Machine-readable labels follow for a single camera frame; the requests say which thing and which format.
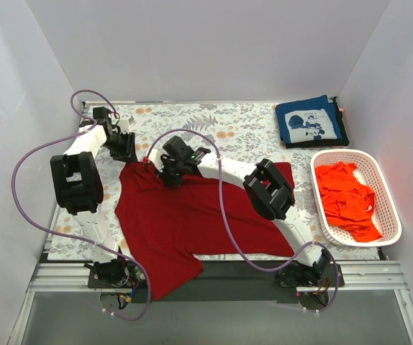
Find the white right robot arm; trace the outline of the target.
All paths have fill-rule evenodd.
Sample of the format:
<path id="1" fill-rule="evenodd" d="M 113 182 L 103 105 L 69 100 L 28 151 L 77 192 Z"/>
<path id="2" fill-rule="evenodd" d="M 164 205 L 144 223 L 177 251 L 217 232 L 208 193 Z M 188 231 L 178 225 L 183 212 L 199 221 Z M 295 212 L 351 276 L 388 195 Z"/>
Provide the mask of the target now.
<path id="1" fill-rule="evenodd" d="M 294 251 L 293 257 L 274 269 L 288 286 L 311 287 L 328 276 L 331 257 L 312 238 L 295 207 L 293 188 L 268 159 L 257 164 L 222 158 L 217 148 L 192 149 L 182 138 L 170 138 L 162 149 L 150 147 L 146 154 L 165 185 L 181 185 L 185 175 L 214 178 L 242 188 L 262 218 L 271 221 Z"/>

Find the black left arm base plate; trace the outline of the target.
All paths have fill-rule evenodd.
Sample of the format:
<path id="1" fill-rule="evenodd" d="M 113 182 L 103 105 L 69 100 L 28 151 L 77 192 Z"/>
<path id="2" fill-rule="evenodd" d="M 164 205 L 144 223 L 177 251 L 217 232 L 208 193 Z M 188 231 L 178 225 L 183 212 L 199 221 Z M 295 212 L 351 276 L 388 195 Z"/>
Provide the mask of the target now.
<path id="1" fill-rule="evenodd" d="M 145 289 L 147 280 L 142 269 L 135 264 L 127 264 L 124 269 L 112 268 L 110 272 L 96 273 L 94 266 L 86 263 L 84 268 L 89 270 L 88 288 L 133 288 L 138 286 Z"/>

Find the dark red t-shirt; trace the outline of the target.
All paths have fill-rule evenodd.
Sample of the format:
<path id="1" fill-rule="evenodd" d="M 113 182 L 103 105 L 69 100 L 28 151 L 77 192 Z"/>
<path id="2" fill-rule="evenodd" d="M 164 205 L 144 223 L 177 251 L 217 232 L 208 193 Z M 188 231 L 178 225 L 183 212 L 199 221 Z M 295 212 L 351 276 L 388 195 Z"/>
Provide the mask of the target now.
<path id="1" fill-rule="evenodd" d="M 181 187 L 165 187 L 141 162 L 124 166 L 115 213 L 131 255 L 147 271 L 151 294 L 160 300 L 204 269 L 198 254 L 290 257 L 282 233 L 253 209 L 246 192 L 216 179 L 187 176 Z"/>

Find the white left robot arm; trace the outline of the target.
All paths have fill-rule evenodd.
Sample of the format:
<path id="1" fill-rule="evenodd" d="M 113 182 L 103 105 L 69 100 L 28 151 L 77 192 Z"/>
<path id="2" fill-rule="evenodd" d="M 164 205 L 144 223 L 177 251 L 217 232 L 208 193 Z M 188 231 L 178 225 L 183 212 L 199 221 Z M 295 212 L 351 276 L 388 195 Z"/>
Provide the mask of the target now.
<path id="1" fill-rule="evenodd" d="M 80 123 L 79 135 L 72 145 L 50 159 L 57 203 L 78 222 L 84 237 L 92 241 L 92 261 L 98 264 L 114 261 L 119 245 L 105 224 L 101 209 L 104 187 L 95 158 L 104 147 L 113 160 L 136 162 L 135 134 L 130 131 L 130 123 L 106 107 L 94 108 L 92 119 Z"/>

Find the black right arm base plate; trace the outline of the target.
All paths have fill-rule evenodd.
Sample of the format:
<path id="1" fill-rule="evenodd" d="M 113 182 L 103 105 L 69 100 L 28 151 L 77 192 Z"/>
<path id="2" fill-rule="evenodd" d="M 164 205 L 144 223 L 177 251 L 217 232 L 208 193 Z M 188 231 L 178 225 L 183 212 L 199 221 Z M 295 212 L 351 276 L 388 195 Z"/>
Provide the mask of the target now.
<path id="1" fill-rule="evenodd" d="M 278 286 L 283 288 L 333 288 L 338 282 L 340 287 L 345 285 L 340 265 L 329 264 L 324 270 L 318 272 L 314 268 L 305 267 L 292 262 L 289 266 L 275 274 Z"/>

